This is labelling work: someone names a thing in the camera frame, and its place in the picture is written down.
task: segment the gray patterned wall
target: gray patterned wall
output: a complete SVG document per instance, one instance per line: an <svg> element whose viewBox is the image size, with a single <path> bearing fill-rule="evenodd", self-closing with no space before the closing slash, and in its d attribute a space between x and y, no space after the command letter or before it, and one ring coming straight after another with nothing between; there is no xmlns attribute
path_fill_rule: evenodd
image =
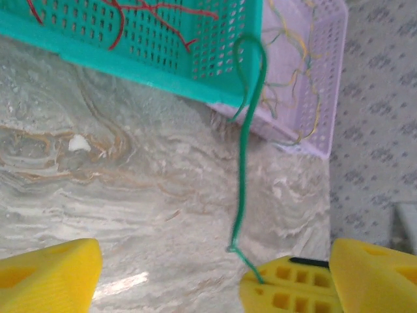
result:
<svg viewBox="0 0 417 313"><path fill-rule="evenodd" d="M332 238L387 245L393 202L417 199L417 0L348 3Z"/></svg>

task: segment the marble surface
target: marble surface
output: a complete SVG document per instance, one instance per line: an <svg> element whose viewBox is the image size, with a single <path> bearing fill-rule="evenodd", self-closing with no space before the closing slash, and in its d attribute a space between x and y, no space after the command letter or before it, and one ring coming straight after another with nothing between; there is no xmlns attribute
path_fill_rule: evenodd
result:
<svg viewBox="0 0 417 313"><path fill-rule="evenodd" d="M82 237L91 312L242 312L228 254L238 131L206 106L0 37L0 258ZM90 151L70 151L82 136ZM326 259L328 163L255 136L240 240L256 264Z"/></svg>

